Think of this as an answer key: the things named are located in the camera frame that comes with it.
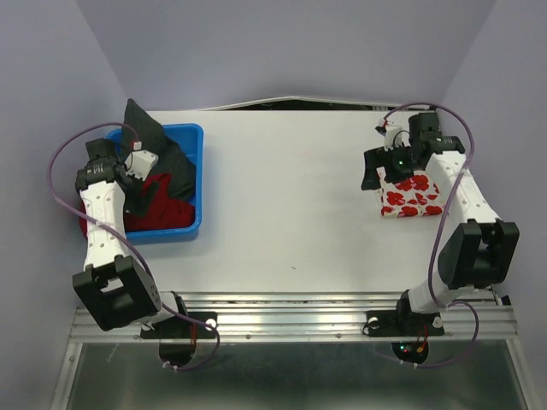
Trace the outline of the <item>white red poppy skirt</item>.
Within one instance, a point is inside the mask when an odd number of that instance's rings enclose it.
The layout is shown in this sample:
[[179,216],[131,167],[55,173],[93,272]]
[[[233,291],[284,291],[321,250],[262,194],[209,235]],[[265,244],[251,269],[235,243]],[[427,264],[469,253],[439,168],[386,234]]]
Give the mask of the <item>white red poppy skirt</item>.
[[415,171],[409,179],[396,184],[385,179],[384,168],[377,170],[380,214],[384,218],[414,218],[440,215],[444,199],[440,189],[425,171]]

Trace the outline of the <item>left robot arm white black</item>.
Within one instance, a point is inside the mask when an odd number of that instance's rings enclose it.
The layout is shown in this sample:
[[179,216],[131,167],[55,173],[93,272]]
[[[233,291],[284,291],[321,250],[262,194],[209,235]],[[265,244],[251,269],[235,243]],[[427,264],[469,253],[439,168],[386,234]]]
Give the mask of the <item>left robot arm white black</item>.
[[82,272],[73,287],[104,331],[158,314],[162,300],[154,279],[127,245],[130,232],[186,228],[195,208],[168,194],[171,176],[155,175],[158,155],[139,141],[122,145],[99,138],[87,143],[89,161],[77,172],[80,227],[87,240]]

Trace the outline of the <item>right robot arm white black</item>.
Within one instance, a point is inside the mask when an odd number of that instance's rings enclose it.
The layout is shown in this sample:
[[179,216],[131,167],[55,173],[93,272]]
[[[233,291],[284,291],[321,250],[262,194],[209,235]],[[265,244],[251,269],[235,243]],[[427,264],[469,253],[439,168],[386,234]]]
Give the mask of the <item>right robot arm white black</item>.
[[363,332],[370,337],[441,336],[442,309],[474,289],[502,283],[520,236],[482,195],[468,166],[472,154],[460,138],[445,136],[435,112],[409,118],[409,140],[387,118],[376,132],[384,144],[364,153],[363,190],[382,183],[406,183],[424,172],[444,200],[426,280],[405,290],[392,310],[369,311]]

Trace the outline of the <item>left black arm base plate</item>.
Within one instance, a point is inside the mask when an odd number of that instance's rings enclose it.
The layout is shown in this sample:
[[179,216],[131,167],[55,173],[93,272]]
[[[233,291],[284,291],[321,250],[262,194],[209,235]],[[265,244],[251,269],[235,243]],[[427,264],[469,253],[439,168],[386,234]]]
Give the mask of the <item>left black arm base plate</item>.
[[195,332],[192,331],[193,324],[171,316],[163,321],[153,323],[151,326],[143,325],[140,331],[140,337],[144,340],[190,339],[192,335],[197,340],[215,339],[213,332],[203,326],[198,325]]

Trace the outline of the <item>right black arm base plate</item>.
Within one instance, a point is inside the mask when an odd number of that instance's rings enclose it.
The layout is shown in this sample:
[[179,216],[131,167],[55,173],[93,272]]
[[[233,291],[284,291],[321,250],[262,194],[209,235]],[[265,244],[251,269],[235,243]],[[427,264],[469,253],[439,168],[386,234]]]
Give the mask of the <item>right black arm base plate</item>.
[[395,310],[366,312],[362,333],[369,337],[440,337],[443,321],[438,313],[409,313],[403,316]]

